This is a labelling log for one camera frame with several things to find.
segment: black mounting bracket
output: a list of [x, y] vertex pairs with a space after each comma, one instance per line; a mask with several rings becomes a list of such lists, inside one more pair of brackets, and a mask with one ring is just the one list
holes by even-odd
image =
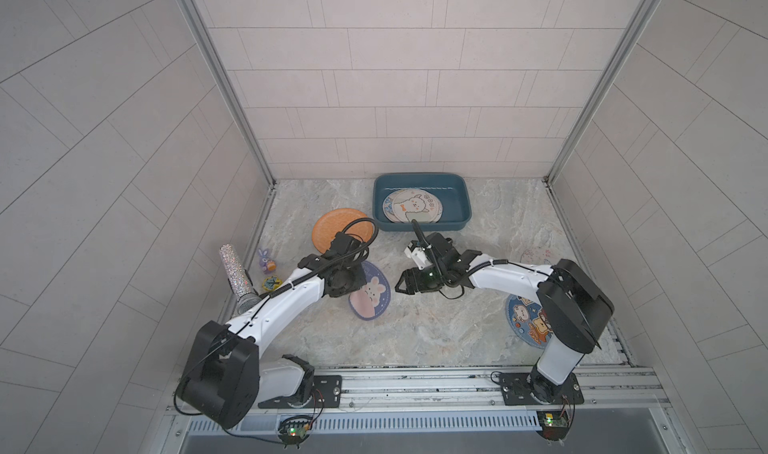
[[[341, 376], [315, 376], [312, 391], [320, 391], [324, 407], [339, 407], [341, 404]], [[312, 407], [312, 400], [304, 406], [290, 404], [288, 397], [276, 397], [268, 401], [259, 402], [259, 409], [301, 409]], [[320, 410], [320, 400], [317, 400], [317, 409]]]
[[[533, 396], [533, 389], [528, 382], [530, 374], [526, 372], [501, 372], [498, 374], [498, 384], [502, 387], [502, 397], [505, 406], [552, 406], [560, 405], [542, 404]], [[584, 404], [584, 394], [576, 381], [576, 375], [571, 375], [565, 380], [560, 391], [562, 396], [573, 405]]]

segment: blue plastic tray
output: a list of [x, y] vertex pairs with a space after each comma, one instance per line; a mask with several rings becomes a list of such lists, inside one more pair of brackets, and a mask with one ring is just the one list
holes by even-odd
[[437, 222], [421, 224], [423, 230], [459, 230], [472, 218], [467, 185], [461, 176], [444, 172], [414, 172], [380, 175], [373, 184], [373, 217], [381, 230], [412, 230], [410, 223], [392, 222], [382, 209], [384, 199], [394, 190], [423, 189], [442, 202], [442, 216]]

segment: metal vent grate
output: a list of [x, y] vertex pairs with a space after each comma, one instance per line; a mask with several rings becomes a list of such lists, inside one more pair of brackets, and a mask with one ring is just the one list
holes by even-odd
[[[286, 415], [253, 414], [233, 429], [251, 436], [274, 435]], [[328, 412], [315, 423], [312, 434], [363, 434], [374, 432], [477, 432], [539, 431], [536, 411], [453, 412]], [[192, 436], [225, 435], [209, 420], [190, 423]]]

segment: silver sparkly tube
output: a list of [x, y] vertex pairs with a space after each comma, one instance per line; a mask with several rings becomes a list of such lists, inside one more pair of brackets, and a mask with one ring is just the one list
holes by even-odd
[[237, 298], [237, 313], [242, 314], [254, 306], [259, 297], [254, 295], [254, 288], [250, 285], [248, 276], [245, 275], [245, 269], [235, 248], [231, 244], [226, 244], [219, 249], [219, 255], [224, 263], [226, 276], [230, 280], [232, 294]]

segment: glittery cylinder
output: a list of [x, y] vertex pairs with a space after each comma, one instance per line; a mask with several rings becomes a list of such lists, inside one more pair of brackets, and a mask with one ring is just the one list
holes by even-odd
[[254, 288], [250, 285], [248, 276], [245, 276], [245, 269], [240, 262], [240, 257], [237, 256], [237, 252], [231, 244], [222, 246], [221, 249], [219, 249], [219, 255], [221, 256], [221, 261], [224, 263], [226, 276], [230, 280], [232, 294], [235, 295], [237, 303], [240, 304], [240, 301], [244, 296], [254, 292]]

